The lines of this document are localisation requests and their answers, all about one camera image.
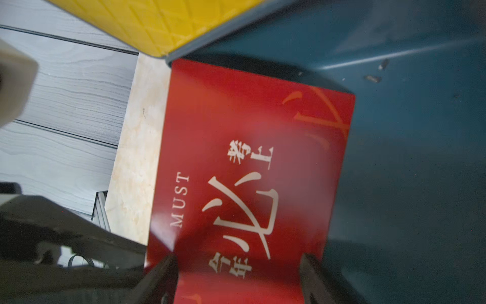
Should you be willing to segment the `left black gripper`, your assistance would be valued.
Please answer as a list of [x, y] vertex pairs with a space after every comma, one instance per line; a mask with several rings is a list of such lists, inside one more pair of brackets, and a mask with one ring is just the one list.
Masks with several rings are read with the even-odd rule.
[[121, 303], [144, 277], [143, 245], [19, 184], [1, 184], [2, 303]]

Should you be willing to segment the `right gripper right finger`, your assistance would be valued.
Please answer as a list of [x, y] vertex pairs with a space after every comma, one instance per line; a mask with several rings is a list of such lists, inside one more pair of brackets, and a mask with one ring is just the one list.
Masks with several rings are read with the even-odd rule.
[[302, 255], [299, 276], [305, 303], [366, 303], [352, 289], [336, 282], [312, 254]]

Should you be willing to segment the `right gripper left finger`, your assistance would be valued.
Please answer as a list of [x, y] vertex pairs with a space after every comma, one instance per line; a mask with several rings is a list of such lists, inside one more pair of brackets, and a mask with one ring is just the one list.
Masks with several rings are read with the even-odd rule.
[[173, 254], [154, 266], [125, 297], [125, 303], [173, 303], [178, 284], [178, 262]]

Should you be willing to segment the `teal bottom drawer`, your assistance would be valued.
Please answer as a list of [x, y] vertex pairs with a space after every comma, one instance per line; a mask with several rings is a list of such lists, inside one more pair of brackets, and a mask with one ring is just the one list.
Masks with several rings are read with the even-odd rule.
[[485, 302], [484, 1], [298, 1], [187, 57], [356, 95], [323, 265], [360, 302]]

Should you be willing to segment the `red postcard MUST text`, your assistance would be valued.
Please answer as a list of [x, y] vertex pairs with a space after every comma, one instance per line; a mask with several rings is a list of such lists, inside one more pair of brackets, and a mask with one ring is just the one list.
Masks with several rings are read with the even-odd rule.
[[146, 261], [175, 303], [303, 303], [323, 254], [356, 97], [189, 59], [171, 65]]

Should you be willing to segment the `yellow drawer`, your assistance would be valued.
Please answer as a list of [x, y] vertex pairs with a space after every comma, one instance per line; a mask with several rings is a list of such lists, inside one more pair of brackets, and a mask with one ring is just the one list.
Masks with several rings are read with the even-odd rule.
[[154, 57], [163, 57], [260, 0], [53, 0], [52, 4]]

